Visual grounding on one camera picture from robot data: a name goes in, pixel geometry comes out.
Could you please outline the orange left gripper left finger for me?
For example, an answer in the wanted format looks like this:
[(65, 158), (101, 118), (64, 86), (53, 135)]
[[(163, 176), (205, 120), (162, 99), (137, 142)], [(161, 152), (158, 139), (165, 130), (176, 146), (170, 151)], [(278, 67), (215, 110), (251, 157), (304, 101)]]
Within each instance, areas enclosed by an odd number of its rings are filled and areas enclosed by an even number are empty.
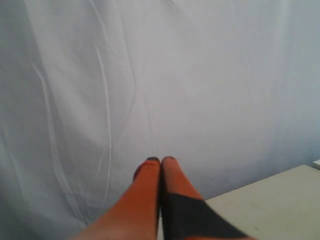
[(156, 240), (159, 224), (161, 162), (147, 158), (132, 184), (98, 220), (73, 240)]

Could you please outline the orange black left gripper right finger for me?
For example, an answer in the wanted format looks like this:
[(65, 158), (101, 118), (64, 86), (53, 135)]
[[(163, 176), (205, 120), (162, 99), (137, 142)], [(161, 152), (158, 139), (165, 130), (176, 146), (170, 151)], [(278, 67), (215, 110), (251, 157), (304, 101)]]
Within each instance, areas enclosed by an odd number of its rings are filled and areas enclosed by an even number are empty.
[(253, 240), (217, 214), (172, 156), (161, 163), (161, 215), (165, 240)]

